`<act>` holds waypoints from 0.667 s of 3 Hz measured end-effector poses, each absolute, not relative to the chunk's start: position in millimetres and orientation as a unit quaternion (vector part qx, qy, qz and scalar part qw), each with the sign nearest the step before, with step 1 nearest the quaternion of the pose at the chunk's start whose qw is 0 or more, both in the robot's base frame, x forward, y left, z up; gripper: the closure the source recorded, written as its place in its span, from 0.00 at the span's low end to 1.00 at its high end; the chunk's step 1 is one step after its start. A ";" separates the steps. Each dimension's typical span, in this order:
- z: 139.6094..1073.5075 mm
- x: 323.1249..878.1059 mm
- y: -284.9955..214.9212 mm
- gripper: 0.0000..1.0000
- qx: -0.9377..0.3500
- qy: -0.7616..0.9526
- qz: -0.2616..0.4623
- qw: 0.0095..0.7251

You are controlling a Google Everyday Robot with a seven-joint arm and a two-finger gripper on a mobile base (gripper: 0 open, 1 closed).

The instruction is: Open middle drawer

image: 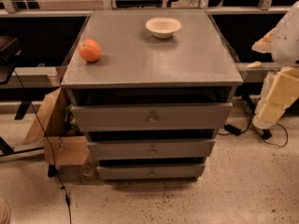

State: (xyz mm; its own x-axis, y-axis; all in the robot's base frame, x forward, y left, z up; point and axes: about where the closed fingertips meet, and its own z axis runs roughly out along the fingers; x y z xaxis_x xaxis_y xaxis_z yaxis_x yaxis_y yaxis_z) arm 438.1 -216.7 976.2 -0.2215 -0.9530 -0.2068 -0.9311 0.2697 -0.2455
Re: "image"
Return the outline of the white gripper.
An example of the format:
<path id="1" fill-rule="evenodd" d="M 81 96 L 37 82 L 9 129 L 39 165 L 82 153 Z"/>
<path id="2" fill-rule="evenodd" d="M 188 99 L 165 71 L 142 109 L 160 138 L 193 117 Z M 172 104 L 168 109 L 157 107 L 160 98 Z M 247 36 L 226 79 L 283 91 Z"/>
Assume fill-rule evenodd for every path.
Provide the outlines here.
<path id="1" fill-rule="evenodd" d="M 269 129 L 299 98 L 299 68 L 284 67 L 276 74 L 268 72 L 255 108 L 253 125 Z"/>

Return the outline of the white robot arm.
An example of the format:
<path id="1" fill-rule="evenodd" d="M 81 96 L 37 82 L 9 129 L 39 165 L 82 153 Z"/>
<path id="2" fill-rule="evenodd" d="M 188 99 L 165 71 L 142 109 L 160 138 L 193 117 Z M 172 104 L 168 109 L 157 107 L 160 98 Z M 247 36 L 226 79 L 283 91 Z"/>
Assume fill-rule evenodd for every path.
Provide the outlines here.
<path id="1" fill-rule="evenodd" d="M 270 53 L 272 60 L 282 66 L 275 74 L 267 74 L 253 118 L 255 127 L 269 129 L 299 98 L 299 2 L 252 49 Z"/>

